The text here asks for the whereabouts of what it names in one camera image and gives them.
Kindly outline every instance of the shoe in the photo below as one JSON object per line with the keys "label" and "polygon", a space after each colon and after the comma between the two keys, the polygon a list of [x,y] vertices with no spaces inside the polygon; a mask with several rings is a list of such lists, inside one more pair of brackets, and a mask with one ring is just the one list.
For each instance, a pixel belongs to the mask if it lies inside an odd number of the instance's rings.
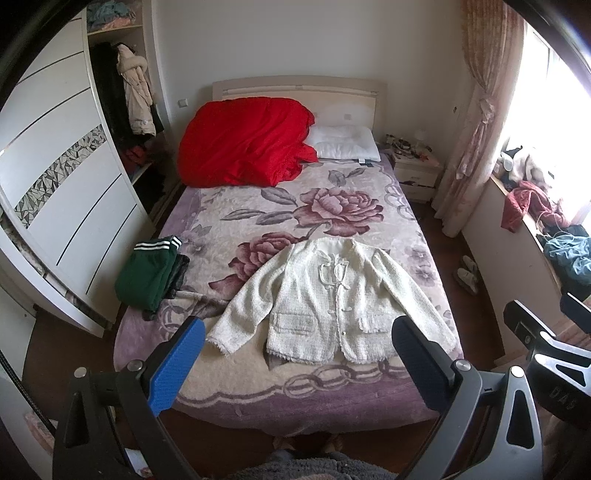
{"label": "shoe", "polygon": [[478,294],[478,277],[465,268],[458,268],[453,273],[453,278],[471,295]]}
{"label": "shoe", "polygon": [[338,434],[333,434],[322,447],[323,453],[340,452],[343,449],[343,439]]}
{"label": "shoe", "polygon": [[476,265],[476,262],[474,262],[473,259],[471,259],[467,255],[464,255],[460,259],[460,263],[461,263],[462,267],[464,267],[466,270],[468,270],[468,272],[470,272],[473,275],[478,276],[478,265]]}
{"label": "shoe", "polygon": [[292,437],[273,438],[273,448],[275,450],[295,450]]}

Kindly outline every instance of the white tweed jacket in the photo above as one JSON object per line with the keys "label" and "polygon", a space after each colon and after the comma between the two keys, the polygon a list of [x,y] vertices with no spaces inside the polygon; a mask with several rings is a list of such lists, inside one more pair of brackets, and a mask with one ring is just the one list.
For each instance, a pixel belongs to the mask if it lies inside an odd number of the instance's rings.
{"label": "white tweed jacket", "polygon": [[269,353],[324,363],[339,347],[354,363],[396,354],[392,323],[408,315],[446,352],[454,335],[427,296],[379,248],[349,238],[320,238],[284,248],[228,304],[207,340],[225,354],[238,350],[270,314]]}

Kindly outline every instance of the wooden floor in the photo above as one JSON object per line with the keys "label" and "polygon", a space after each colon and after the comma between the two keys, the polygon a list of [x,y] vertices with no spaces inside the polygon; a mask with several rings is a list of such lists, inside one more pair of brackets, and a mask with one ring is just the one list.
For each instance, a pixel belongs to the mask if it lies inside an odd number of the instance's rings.
{"label": "wooden floor", "polygon": [[[501,337],[486,291],[476,297],[459,287],[452,277],[460,257],[470,254],[461,236],[444,236],[441,222],[433,218],[428,206],[413,206],[433,253],[452,308],[467,358],[479,369],[494,367],[493,360],[504,354]],[[92,371],[111,371],[115,335],[90,336],[55,317],[41,312],[31,337],[23,380],[33,399],[52,419],[59,416],[67,384],[79,366]],[[195,420],[176,410],[160,415],[168,432],[194,469],[203,476],[221,477],[247,466],[262,463],[273,450],[272,437],[256,430],[231,430]],[[357,432],[342,435],[343,452],[399,472],[414,456],[427,437],[432,422],[422,422],[393,430]],[[134,442],[123,422],[122,437],[127,446]],[[298,449],[314,452],[328,434],[296,437]]]}

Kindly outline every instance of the pink rose pattern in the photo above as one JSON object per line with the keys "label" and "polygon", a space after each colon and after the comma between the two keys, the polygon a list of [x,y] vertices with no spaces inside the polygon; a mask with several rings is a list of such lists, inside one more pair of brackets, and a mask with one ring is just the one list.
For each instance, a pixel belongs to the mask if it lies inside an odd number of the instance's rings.
{"label": "pink rose pattern", "polygon": [[217,291],[223,299],[231,300],[238,290],[252,277],[261,266],[285,247],[306,240],[306,237],[296,238],[287,232],[270,232],[257,236],[249,242],[238,245],[236,256],[230,260],[228,267],[234,274],[222,280],[210,282],[209,286]]}
{"label": "pink rose pattern", "polygon": [[302,193],[300,200],[306,205],[293,212],[298,224],[303,227],[328,223],[328,235],[353,236],[369,231],[369,223],[382,222],[380,213],[384,207],[367,193],[349,192],[339,187],[311,189]]}
{"label": "pink rose pattern", "polygon": [[[236,248],[236,256],[230,260],[228,267],[235,273],[221,280],[209,283],[223,299],[231,300],[246,281],[252,277],[271,257],[289,245],[308,240],[316,229],[323,225],[325,233],[333,236],[363,235],[370,229],[370,224],[384,221],[384,207],[366,192],[346,190],[342,188],[348,178],[363,175],[364,169],[356,168],[347,175],[331,170],[329,181],[335,187],[313,188],[300,195],[303,206],[297,206],[296,197],[281,187],[261,189],[261,196],[270,202],[283,206],[283,210],[263,212],[242,208],[234,210],[220,220],[233,222],[237,220],[255,219],[256,225],[277,225],[295,219],[300,228],[310,228],[305,236],[296,238],[284,231],[265,233]],[[285,210],[286,206],[296,207]]]}

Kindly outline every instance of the gray fuzzy blanket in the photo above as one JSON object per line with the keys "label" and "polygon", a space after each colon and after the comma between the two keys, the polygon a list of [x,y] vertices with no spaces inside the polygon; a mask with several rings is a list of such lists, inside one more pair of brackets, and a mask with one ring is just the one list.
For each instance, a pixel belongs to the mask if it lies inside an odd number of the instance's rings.
{"label": "gray fuzzy blanket", "polygon": [[233,473],[225,480],[394,480],[396,474],[361,460],[312,458],[268,462]]}

